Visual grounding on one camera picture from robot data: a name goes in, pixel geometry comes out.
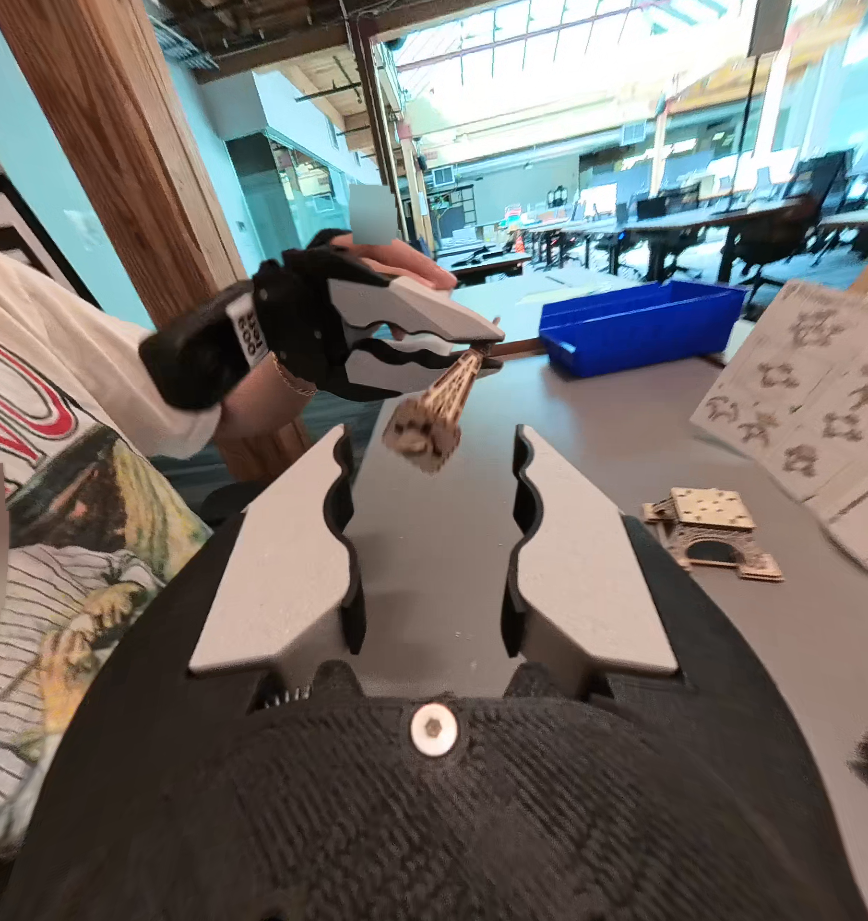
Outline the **wooden pillar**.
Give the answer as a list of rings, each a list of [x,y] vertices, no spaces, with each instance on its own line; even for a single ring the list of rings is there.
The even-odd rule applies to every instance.
[[[0,1],[0,32],[153,323],[241,288],[143,3]]]

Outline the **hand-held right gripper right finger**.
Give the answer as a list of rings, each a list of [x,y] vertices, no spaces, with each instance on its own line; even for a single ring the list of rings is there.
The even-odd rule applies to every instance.
[[[677,657],[624,516],[529,425],[514,433],[513,546],[500,616],[511,659],[553,678],[670,678]]]

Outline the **black speaker on pole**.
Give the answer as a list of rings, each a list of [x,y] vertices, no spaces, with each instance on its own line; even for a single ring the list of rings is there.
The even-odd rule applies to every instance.
[[[748,49],[750,80],[738,134],[736,159],[731,177],[729,201],[750,201],[770,177],[770,163],[776,125],[781,109],[792,41],[786,37],[790,1],[757,1]],[[759,119],[752,147],[746,152],[750,117],[758,79],[764,74]]]

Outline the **blue plastic bin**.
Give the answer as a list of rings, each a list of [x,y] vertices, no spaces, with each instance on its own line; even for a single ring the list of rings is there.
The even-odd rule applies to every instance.
[[[575,378],[722,353],[747,297],[740,286],[670,280],[543,307],[539,335]]]

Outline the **person's left hand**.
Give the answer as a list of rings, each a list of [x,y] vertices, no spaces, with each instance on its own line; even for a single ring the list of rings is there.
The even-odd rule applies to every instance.
[[[336,236],[334,245],[346,248],[373,271],[391,277],[408,277],[432,290],[451,292],[457,278],[422,252],[400,239],[389,244],[357,244],[352,234]]]

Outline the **row of office desks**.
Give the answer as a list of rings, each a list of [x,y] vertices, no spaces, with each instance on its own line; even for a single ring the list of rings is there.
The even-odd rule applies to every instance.
[[[814,251],[816,265],[840,233],[851,229],[868,231],[868,208],[826,214],[823,212],[826,203],[826,198],[820,200],[809,192],[799,197],[785,194],[779,199],[756,202],[740,210],[716,211],[703,207],[636,220],[603,218],[535,224],[523,227],[518,234],[531,239],[531,249],[519,252],[513,247],[501,250],[480,247],[461,254],[460,259],[453,260],[447,268],[469,283],[478,283],[496,273],[520,273],[526,260],[542,260],[546,268],[551,268],[553,248],[557,248],[558,265],[563,266],[566,239],[576,236],[585,241],[587,266],[590,241],[607,240],[608,271],[616,274],[627,244],[644,240],[648,250],[644,278],[647,282],[663,282],[679,271],[676,263],[667,262],[669,254],[695,247],[708,228],[723,228],[726,236],[717,282],[728,283],[734,262],[740,260],[745,265],[741,283],[755,292],[765,284],[782,285],[782,281],[764,276],[763,268],[811,252],[808,244],[812,240],[820,243]]]

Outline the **wooden tower arched base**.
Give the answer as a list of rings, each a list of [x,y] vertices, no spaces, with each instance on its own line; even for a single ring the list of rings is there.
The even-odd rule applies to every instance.
[[[673,487],[662,500],[644,503],[641,519],[689,574],[705,567],[731,570],[747,581],[777,584],[785,579],[758,543],[755,522],[737,492]]]

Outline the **person's left forearm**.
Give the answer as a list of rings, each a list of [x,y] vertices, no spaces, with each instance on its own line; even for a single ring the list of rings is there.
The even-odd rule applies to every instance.
[[[291,374],[271,353],[223,398],[214,439],[275,433],[296,420],[317,392],[313,383]]]

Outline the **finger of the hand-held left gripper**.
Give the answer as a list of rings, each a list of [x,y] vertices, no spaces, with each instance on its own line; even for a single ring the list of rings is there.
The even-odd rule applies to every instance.
[[[471,348],[438,337],[361,340],[348,356],[344,369],[349,385],[354,387],[384,391],[389,395],[412,394],[427,390],[469,351],[482,359],[479,376],[501,369],[502,361],[490,357],[487,349]]]
[[[505,339],[504,331],[480,314],[407,277],[383,285],[330,279],[328,290],[332,305],[350,330],[388,325],[410,335],[429,334],[467,345]]]

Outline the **white assembly instruction sheet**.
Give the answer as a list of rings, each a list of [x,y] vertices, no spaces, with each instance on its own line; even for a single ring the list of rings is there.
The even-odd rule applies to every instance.
[[[868,294],[786,283],[691,421],[868,570]]]

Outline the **black picture frame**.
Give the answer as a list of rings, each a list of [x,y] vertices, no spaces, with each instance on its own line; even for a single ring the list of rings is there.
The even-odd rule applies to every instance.
[[[36,214],[3,174],[0,174],[0,252],[52,278],[82,300],[101,309]]]

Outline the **wooden tower spire section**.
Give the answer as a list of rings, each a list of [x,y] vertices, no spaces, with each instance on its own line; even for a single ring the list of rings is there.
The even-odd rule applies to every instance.
[[[460,420],[488,357],[470,348],[419,396],[404,399],[383,431],[384,447],[424,473],[438,473],[461,443]]]

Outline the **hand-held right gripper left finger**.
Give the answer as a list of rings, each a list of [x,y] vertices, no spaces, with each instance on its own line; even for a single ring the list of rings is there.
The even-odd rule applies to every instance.
[[[356,656],[368,622],[357,551],[350,431],[336,425],[246,507],[189,670],[310,677]]]

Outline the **white printed t-shirt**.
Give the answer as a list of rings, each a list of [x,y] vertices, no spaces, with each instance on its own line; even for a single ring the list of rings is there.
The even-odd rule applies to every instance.
[[[196,454],[220,409],[163,401],[147,335],[0,252],[0,861],[94,677],[212,533],[150,459]]]

